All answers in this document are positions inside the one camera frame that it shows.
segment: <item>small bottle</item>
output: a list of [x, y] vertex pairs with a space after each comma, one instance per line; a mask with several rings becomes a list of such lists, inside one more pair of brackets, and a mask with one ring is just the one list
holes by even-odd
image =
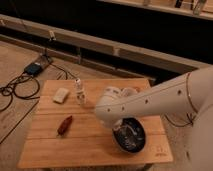
[[86, 103], [86, 97], [84, 92], [84, 86], [80, 78], [77, 78], [75, 80], [75, 90], [78, 104], [84, 105]]

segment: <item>white sponge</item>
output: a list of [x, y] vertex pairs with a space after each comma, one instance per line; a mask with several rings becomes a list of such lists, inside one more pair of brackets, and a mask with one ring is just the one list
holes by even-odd
[[69, 90], [66, 88], [59, 88], [53, 97], [53, 101], [57, 103], [63, 103], [69, 94]]

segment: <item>gray floor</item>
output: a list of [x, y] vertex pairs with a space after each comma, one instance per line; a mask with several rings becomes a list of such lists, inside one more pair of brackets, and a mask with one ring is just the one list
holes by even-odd
[[[0, 41], [0, 87], [8, 83], [12, 78], [18, 76], [23, 68], [31, 61], [38, 57], [38, 53], [30, 51], [15, 45], [11, 45]], [[91, 68], [82, 67], [67, 61], [54, 58], [54, 63], [69, 69], [70, 72], [79, 78], [116, 78], [107, 73], [99, 72]], [[48, 67], [39, 77], [39, 81], [43, 85], [47, 79], [56, 79], [62, 73], [61, 71]], [[24, 92], [31, 91], [30, 86], [27, 86]], [[36, 100], [25, 102], [15, 99], [11, 107], [0, 113], [0, 138], [2, 138], [12, 127], [23, 117], [24, 113], [32, 106]], [[3, 99], [0, 97], [0, 105], [3, 104]], [[27, 117], [16, 127], [16, 129], [7, 137], [7, 139], [0, 145], [0, 171], [18, 171], [16, 165], [20, 157], [21, 150], [29, 129], [35, 109], [27, 115]], [[180, 117], [171, 116], [177, 122], [180, 122]], [[174, 155], [174, 162], [155, 164], [150, 171], [181, 171], [183, 166], [187, 164], [186, 150], [187, 137], [190, 127], [175, 128], [168, 124], [162, 117], [165, 125], [171, 149]], [[54, 170], [137, 170], [141, 166], [112, 166], [112, 167], [98, 167], [98, 168], [75, 168], [75, 169], [54, 169]]]

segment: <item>wooden tabletop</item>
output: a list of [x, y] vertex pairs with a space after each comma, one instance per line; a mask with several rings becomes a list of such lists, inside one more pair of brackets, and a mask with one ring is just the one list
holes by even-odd
[[[94, 106], [106, 86], [144, 90], [149, 88], [146, 79], [83, 80], [87, 98], [84, 107], [77, 104], [73, 83], [72, 80], [45, 83], [19, 168], [133, 165], [173, 160], [159, 116], [139, 118], [146, 132], [146, 145], [141, 152], [128, 154], [116, 144], [111, 130], [103, 127], [94, 115]], [[70, 90], [64, 104], [52, 101], [60, 87]], [[73, 122], [66, 136], [57, 136], [59, 125], [70, 115]]]

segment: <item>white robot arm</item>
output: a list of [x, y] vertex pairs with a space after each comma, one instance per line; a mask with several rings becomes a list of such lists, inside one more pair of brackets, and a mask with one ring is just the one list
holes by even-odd
[[156, 114], [197, 113], [190, 136], [194, 170], [213, 170], [213, 67], [184, 74], [129, 97], [108, 87], [95, 107], [98, 119], [117, 129], [123, 118]]

